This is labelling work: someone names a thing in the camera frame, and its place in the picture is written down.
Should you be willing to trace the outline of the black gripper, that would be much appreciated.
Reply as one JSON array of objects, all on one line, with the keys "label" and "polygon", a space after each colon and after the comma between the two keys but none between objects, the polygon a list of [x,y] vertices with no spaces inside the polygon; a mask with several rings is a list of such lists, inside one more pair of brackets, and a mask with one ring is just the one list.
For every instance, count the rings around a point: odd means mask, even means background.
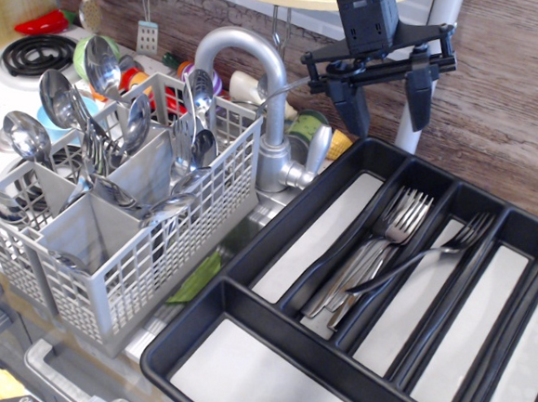
[{"label": "black gripper", "polygon": [[[364,89],[357,86],[405,82],[406,102],[414,132],[430,122],[433,83],[455,71],[456,54],[450,25],[410,25],[399,19],[396,0],[335,0],[345,38],[304,54],[313,94],[326,93],[348,132],[367,137],[371,116]],[[429,56],[429,66],[413,69],[417,48],[439,40],[441,52]]]}]

